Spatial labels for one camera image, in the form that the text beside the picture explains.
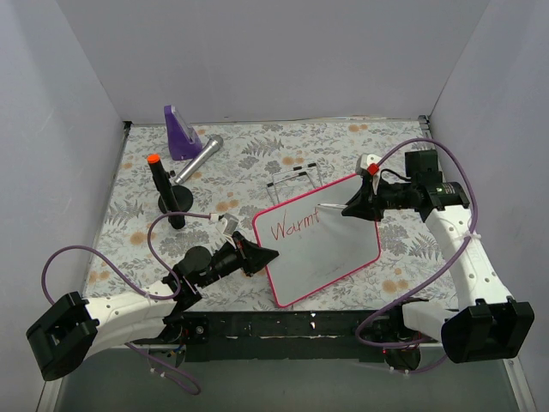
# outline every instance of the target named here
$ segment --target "orange cap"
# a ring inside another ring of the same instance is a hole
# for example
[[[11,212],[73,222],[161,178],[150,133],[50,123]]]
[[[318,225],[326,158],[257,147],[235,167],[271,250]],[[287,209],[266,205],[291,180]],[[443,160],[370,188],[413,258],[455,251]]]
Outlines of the orange cap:
[[[160,156],[155,153],[155,154],[150,154],[149,157],[147,158],[147,162],[149,165],[152,165],[153,163],[158,163],[160,161]]]

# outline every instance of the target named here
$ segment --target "red handwriting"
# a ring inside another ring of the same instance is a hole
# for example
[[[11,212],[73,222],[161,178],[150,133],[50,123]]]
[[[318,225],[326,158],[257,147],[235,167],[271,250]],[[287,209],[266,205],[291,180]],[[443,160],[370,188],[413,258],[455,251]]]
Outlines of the red handwriting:
[[[320,223],[320,219],[318,219],[318,209],[315,208],[315,213],[311,213],[310,215],[304,217],[303,219],[299,221],[295,221],[291,225],[286,226],[286,211],[284,212],[284,217],[282,218],[282,223],[276,224],[276,232],[275,229],[271,226],[271,233],[273,234],[274,240],[278,240],[279,237],[282,235],[282,238],[284,239],[286,236],[291,236],[292,234],[296,232],[301,232],[301,229],[306,229],[315,223]]]

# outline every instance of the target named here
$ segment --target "red-bordered whiteboard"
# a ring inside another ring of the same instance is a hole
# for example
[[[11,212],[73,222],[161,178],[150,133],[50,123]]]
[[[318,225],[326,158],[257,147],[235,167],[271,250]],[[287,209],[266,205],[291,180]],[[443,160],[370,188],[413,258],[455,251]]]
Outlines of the red-bordered whiteboard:
[[[266,268],[278,306],[290,306],[379,259],[375,222],[317,206],[347,202],[361,183],[352,174],[254,217],[257,243],[280,253]]]

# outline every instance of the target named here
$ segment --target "black handle with orange tip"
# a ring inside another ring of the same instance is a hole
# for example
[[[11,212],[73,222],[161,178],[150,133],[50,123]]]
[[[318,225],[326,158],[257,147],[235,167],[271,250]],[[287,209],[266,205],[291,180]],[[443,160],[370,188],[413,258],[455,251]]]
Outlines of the black handle with orange tip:
[[[158,154],[151,154],[147,158],[148,166],[153,174],[154,185],[160,194],[158,206],[162,213],[186,212],[193,203],[192,193],[183,186],[172,186],[170,174],[164,170]],[[174,229],[182,229],[185,226],[184,216],[170,216],[168,221]]]

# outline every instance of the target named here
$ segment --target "black round base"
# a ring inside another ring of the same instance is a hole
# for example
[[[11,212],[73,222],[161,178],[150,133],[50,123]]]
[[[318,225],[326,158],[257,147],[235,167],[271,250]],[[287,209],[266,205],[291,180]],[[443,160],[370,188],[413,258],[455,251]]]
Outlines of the black round base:
[[[184,186],[174,185],[172,186],[173,196],[178,201],[179,208],[182,212],[188,212],[193,204],[192,192]],[[162,197],[158,198],[158,208],[162,213],[167,212]]]

